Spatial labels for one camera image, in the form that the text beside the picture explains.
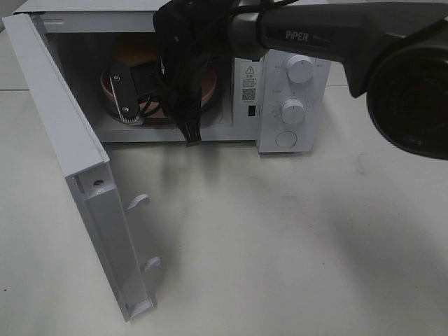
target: qr code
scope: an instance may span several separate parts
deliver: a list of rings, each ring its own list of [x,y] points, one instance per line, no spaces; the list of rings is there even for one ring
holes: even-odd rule
[[[256,89],[243,89],[243,100],[255,100]]]

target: microwave button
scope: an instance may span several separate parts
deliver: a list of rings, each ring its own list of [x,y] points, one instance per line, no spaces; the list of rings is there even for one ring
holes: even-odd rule
[[[292,148],[297,143],[297,135],[295,133],[287,131],[280,133],[277,136],[276,144],[282,148]]]

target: microwave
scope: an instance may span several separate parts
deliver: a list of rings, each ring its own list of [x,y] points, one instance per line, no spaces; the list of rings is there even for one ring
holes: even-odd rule
[[[163,260],[156,251],[145,255],[136,250],[128,219],[135,208],[149,203],[149,196],[136,195],[129,204],[122,203],[102,143],[184,140],[169,120],[121,122],[102,79],[117,41],[153,34],[153,14],[165,2],[28,0],[3,19],[126,321],[155,306]],[[260,153],[312,148],[328,61],[271,50],[255,60],[218,57],[211,67],[214,98],[202,117],[203,141],[252,141]]]

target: sticker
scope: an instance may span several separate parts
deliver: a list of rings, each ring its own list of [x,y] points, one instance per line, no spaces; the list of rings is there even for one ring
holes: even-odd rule
[[[260,65],[256,63],[241,65],[241,100],[244,103],[254,103],[257,100],[259,68]]]

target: white knob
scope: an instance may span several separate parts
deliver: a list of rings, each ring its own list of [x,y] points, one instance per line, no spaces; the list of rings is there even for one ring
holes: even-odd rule
[[[306,83],[314,75],[313,61],[308,56],[292,56],[286,63],[289,79],[297,84]]]
[[[300,100],[289,99],[281,107],[281,119],[285,124],[295,125],[305,119],[305,107]]]

